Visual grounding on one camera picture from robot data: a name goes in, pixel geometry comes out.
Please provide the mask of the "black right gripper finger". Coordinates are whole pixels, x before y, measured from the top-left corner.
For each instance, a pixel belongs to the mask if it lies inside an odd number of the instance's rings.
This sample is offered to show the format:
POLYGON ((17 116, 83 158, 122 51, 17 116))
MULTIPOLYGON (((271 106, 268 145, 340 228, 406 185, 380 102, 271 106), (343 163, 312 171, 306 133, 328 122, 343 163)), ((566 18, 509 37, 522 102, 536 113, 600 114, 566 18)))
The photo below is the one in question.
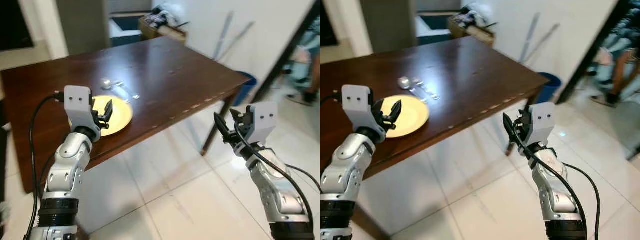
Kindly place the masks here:
POLYGON ((503 113, 502 122, 503 122, 503 128, 505 128, 505 131, 509 137, 509 143, 516 144, 517 146, 519 146, 521 144, 521 140, 519 138, 518 130, 517 130, 518 128, 517 124, 519 123, 519 118, 512 120, 506 113, 503 113))
POLYGON ((219 113, 214 114, 214 126, 220 132, 225 144, 236 144, 236 131, 228 128, 227 122, 219 113))

